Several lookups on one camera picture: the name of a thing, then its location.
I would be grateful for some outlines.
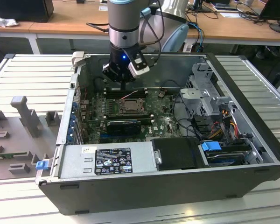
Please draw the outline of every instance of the black computer case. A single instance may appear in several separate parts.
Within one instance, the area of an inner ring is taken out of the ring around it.
[[[0,0],[0,17],[5,19],[47,22],[53,11],[52,0]]]

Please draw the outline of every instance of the floor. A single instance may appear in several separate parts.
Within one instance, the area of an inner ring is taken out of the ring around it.
[[[69,40],[39,39],[38,42],[44,54],[71,54],[73,52],[70,49]],[[74,44],[76,50],[89,53],[109,52],[109,42],[106,40],[74,40]],[[230,55],[230,48],[231,45],[228,44],[204,44],[204,52],[212,52],[215,55]],[[0,37],[0,61],[3,55],[7,53],[32,54],[32,50],[27,39]],[[266,51],[265,60],[253,57],[255,46],[242,45],[239,47],[237,54],[245,55],[270,82],[274,80],[275,75],[280,71],[280,58],[272,56],[268,51]]]

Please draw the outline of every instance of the slatted metal table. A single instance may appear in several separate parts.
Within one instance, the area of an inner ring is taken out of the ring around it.
[[[28,107],[36,109],[38,115],[43,115],[47,107],[62,114],[69,78],[74,72],[70,59],[70,55],[16,55],[4,59],[0,64],[0,110],[8,116],[18,116],[9,103],[12,96],[20,94],[29,96]],[[247,60],[230,56],[218,59],[280,141],[280,94]],[[0,181],[0,224],[45,222],[280,224],[280,179],[262,183],[243,198],[71,217],[58,212],[34,178]]]

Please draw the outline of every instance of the warning label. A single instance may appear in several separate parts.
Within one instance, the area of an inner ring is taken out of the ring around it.
[[[133,172],[130,148],[98,149],[95,152],[95,174],[126,174]]]

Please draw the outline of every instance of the white crumpled paper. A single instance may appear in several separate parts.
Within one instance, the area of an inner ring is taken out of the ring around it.
[[[14,19],[3,19],[0,18],[0,27],[12,27],[12,26],[17,26],[18,23]]]

